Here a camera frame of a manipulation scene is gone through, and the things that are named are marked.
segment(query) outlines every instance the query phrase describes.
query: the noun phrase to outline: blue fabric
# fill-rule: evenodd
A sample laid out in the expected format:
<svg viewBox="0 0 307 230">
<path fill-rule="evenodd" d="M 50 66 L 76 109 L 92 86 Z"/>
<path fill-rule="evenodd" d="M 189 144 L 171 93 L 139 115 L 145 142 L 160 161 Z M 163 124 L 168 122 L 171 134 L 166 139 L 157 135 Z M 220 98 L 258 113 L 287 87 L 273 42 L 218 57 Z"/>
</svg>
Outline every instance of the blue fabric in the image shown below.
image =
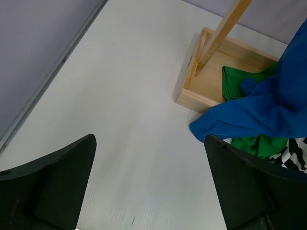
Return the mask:
<svg viewBox="0 0 307 230">
<path fill-rule="evenodd" d="M 240 85 L 247 97 L 211 108 L 190 124 L 201 142 L 209 134 L 221 139 L 307 137 L 307 20 L 279 60 L 274 76 L 259 84 Z"/>
</svg>

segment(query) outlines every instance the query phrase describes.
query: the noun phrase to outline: black and white striped cloth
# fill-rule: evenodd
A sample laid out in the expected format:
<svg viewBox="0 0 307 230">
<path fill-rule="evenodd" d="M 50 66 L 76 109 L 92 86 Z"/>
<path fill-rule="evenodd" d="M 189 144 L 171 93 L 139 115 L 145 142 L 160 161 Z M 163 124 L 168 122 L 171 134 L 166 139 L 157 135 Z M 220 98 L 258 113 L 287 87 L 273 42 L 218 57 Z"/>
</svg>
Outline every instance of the black and white striped cloth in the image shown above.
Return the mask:
<svg viewBox="0 0 307 230">
<path fill-rule="evenodd" d="M 307 173 L 307 138 L 289 139 L 283 150 L 269 157 L 269 161 Z"/>
</svg>

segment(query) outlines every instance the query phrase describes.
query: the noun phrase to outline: green cloth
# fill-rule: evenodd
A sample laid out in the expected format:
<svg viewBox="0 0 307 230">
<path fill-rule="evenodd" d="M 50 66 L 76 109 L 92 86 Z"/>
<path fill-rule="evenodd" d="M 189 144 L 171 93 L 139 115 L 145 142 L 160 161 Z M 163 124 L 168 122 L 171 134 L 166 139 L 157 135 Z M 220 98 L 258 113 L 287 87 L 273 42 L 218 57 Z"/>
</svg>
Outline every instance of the green cloth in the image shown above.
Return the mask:
<svg viewBox="0 0 307 230">
<path fill-rule="evenodd" d="M 224 66 L 222 69 L 222 89 L 224 98 L 229 101 L 232 99 L 244 97 L 240 89 L 240 83 L 247 78 L 253 78 L 257 83 L 259 83 L 265 78 L 274 75 L 277 63 L 278 62 L 259 73 L 249 73 L 239 69 Z M 271 138 L 266 135 L 260 135 L 254 138 L 234 138 L 231 144 L 238 149 L 244 150 L 254 156 L 265 159 L 279 153 L 286 146 L 287 141 L 287 138 Z"/>
</svg>

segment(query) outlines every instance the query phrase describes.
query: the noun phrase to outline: white surface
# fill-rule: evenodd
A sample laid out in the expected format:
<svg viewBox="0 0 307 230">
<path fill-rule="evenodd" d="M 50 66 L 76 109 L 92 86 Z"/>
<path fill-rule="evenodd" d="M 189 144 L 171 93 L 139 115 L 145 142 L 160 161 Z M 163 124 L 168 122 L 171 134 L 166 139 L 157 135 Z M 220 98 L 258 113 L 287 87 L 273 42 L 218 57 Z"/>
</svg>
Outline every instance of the white surface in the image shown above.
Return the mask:
<svg viewBox="0 0 307 230">
<path fill-rule="evenodd" d="M 224 230 L 196 113 L 173 89 L 195 34 L 221 18 L 180 0 L 110 0 L 0 156 L 0 171 L 93 133 L 78 228 Z M 231 36 L 279 56 L 242 26 Z"/>
</svg>

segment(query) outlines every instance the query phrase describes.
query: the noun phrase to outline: wooden box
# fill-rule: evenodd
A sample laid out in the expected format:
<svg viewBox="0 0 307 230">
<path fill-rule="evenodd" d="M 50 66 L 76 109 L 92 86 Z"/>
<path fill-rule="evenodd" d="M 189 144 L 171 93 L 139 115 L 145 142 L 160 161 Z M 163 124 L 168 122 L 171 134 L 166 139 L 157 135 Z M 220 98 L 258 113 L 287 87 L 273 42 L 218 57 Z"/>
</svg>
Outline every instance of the wooden box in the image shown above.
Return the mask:
<svg viewBox="0 0 307 230">
<path fill-rule="evenodd" d="M 278 61 L 278 58 L 272 55 L 226 37 L 199 72 L 197 68 L 202 50 L 213 33 L 214 30 L 206 27 L 202 30 L 188 64 L 185 82 L 176 100 L 178 104 L 199 113 L 225 101 L 222 94 L 223 66 L 259 72 Z"/>
</svg>

